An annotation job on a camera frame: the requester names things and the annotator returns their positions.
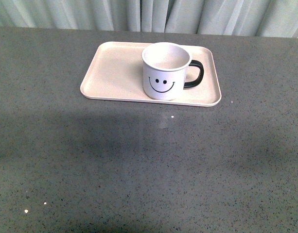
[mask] mug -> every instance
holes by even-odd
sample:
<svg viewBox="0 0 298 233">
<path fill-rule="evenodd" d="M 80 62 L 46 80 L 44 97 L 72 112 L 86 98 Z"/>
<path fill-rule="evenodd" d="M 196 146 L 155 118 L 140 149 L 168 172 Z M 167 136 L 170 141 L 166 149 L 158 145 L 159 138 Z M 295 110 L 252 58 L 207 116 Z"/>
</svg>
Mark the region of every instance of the mug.
<svg viewBox="0 0 298 233">
<path fill-rule="evenodd" d="M 156 100 L 174 100 L 184 89 L 196 87 L 204 76 L 200 61 L 192 60 L 188 51 L 180 45 L 159 42 L 147 46 L 142 51 L 143 89 Z M 200 69 L 198 77 L 185 82 L 188 66 Z"/>
</svg>

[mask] curtain fold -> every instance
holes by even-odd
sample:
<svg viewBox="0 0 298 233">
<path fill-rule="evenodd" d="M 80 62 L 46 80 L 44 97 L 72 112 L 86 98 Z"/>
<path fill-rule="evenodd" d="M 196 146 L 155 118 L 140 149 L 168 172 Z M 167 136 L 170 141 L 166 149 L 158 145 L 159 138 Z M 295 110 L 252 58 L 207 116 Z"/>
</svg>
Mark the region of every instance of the curtain fold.
<svg viewBox="0 0 298 233">
<path fill-rule="evenodd" d="M 0 26 L 298 38 L 298 0 L 0 0 Z"/>
</svg>

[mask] gray countertop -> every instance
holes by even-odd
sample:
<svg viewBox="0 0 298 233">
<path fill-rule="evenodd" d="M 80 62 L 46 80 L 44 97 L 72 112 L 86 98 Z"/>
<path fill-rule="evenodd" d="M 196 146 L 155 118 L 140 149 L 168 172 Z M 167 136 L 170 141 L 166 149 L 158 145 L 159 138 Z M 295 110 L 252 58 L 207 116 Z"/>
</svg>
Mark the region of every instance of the gray countertop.
<svg viewBox="0 0 298 233">
<path fill-rule="evenodd" d="M 86 99 L 106 41 L 210 49 L 221 101 Z M 180 231 L 298 232 L 298 39 L 0 27 L 0 233 Z"/>
</svg>

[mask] beige tray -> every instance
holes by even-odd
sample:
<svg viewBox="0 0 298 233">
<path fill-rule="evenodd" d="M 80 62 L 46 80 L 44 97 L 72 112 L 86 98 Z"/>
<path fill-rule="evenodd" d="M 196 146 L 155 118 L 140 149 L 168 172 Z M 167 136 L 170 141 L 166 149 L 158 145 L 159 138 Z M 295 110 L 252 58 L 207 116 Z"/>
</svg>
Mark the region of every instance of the beige tray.
<svg viewBox="0 0 298 233">
<path fill-rule="evenodd" d="M 147 43 L 106 42 L 101 44 L 81 84 L 82 94 L 95 100 L 116 100 L 149 103 L 165 103 L 210 107 L 221 99 L 212 53 L 204 47 L 184 46 L 192 59 L 204 66 L 204 78 L 197 87 L 183 91 L 175 100 L 153 100 L 142 84 L 141 53 Z M 186 82 L 194 80 L 199 69 L 189 67 Z"/>
</svg>

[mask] smiley face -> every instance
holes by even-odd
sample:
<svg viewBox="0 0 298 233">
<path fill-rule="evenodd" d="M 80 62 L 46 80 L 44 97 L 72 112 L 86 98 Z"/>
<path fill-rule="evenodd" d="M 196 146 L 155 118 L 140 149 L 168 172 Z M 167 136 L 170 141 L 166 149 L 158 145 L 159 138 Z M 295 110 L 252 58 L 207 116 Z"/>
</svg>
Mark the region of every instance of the smiley face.
<svg viewBox="0 0 298 233">
<path fill-rule="evenodd" d="M 165 92 L 170 91 L 173 88 L 174 84 L 175 84 L 175 82 L 173 82 L 173 84 L 171 84 L 171 82 L 168 82 L 167 80 L 160 81 L 159 79 L 155 79 L 154 82 L 155 82 L 154 86 L 157 86 L 158 89 L 160 89 L 160 91 L 156 90 L 152 86 L 151 78 L 149 77 L 150 86 L 152 87 L 153 90 L 155 90 L 156 92 L 159 92 L 159 93 L 165 93 Z"/>
</svg>

